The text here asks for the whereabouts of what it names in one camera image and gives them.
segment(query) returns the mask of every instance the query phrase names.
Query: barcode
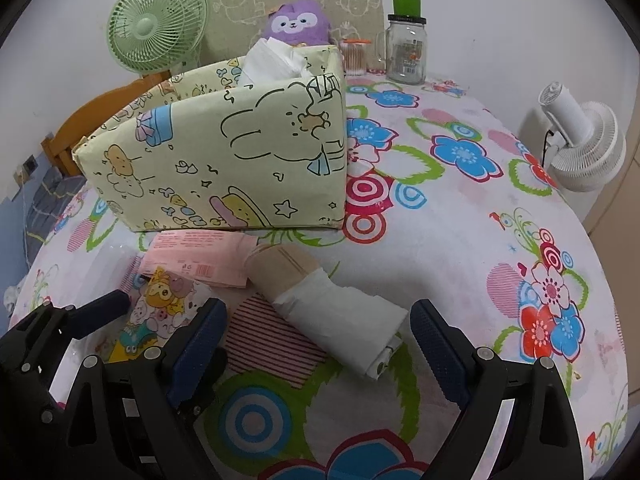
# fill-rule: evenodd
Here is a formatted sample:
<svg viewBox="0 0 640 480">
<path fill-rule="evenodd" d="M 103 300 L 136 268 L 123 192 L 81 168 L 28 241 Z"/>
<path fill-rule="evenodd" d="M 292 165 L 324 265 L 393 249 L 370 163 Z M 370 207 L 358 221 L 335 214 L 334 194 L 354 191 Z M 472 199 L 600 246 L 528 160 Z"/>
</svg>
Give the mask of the barcode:
<svg viewBox="0 0 640 480">
<path fill-rule="evenodd" d="M 196 276 L 204 276 L 205 278 L 211 277 L 211 266 L 210 265 L 198 265 L 196 267 Z"/>
</svg>

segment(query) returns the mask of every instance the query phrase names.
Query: purple plush toy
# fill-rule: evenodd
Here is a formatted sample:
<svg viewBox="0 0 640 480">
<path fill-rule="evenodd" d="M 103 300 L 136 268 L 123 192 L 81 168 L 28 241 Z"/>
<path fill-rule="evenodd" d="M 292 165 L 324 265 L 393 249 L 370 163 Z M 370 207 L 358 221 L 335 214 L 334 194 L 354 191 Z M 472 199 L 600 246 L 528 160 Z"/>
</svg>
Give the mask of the purple plush toy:
<svg viewBox="0 0 640 480">
<path fill-rule="evenodd" d="M 262 37 L 296 46 L 329 44 L 329 19 L 315 0 L 297 0 L 284 4 L 269 15 Z"/>
</svg>

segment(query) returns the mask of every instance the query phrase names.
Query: bolt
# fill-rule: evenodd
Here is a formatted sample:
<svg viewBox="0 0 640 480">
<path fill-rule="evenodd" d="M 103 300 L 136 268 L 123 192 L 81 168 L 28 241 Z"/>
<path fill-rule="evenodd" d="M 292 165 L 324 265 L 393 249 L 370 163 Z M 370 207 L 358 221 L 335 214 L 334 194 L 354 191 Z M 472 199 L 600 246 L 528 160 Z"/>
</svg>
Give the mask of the bolt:
<svg viewBox="0 0 640 480">
<path fill-rule="evenodd" d="M 145 359 L 158 359 L 161 353 L 162 351 L 158 346 L 150 346 L 145 350 Z"/>
<path fill-rule="evenodd" d="M 546 356 L 540 358 L 540 364 L 542 365 L 543 368 L 546 368 L 547 370 L 551 370 L 551 368 L 554 367 L 553 359 Z"/>
<path fill-rule="evenodd" d="M 98 357 L 95 355 L 89 355 L 84 358 L 84 361 L 82 361 L 82 365 L 85 368 L 93 368 L 97 364 L 98 364 Z"/>
<path fill-rule="evenodd" d="M 53 420 L 53 413 L 51 413 L 49 410 L 44 410 L 40 415 L 40 420 L 43 422 L 43 424 L 49 424 Z"/>
<path fill-rule="evenodd" d="M 494 351 L 486 346 L 481 346 L 478 349 L 478 357 L 484 359 L 485 361 L 490 361 L 495 357 Z"/>
</svg>

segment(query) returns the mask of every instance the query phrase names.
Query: wooden chair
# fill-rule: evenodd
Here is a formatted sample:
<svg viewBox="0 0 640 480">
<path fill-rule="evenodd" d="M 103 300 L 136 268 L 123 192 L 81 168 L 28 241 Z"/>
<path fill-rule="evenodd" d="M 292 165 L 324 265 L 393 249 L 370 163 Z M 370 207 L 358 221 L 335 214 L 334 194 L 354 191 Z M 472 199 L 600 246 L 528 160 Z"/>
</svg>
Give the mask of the wooden chair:
<svg viewBox="0 0 640 480">
<path fill-rule="evenodd" d="M 42 141 L 42 149 L 52 166 L 56 166 L 66 176 L 82 174 L 71 157 L 71 150 L 83 137 L 88 137 L 111 116 L 139 97 L 153 86 L 170 77 L 169 72 L 151 74 L 134 82 L 105 92 L 78 108 L 69 117 L 56 135 Z"/>
</svg>

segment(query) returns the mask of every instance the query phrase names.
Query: cartoon print box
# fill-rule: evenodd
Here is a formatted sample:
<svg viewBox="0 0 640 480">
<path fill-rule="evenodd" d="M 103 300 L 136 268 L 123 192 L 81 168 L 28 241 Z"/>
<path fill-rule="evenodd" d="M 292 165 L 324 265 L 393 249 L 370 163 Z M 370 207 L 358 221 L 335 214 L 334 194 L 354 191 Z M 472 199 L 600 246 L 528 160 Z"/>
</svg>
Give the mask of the cartoon print box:
<svg viewBox="0 0 640 480">
<path fill-rule="evenodd" d="M 74 160 L 134 231 L 340 228 L 340 53 L 300 51 L 313 77 L 238 88 L 242 58 L 174 76 L 83 139 Z"/>
</svg>

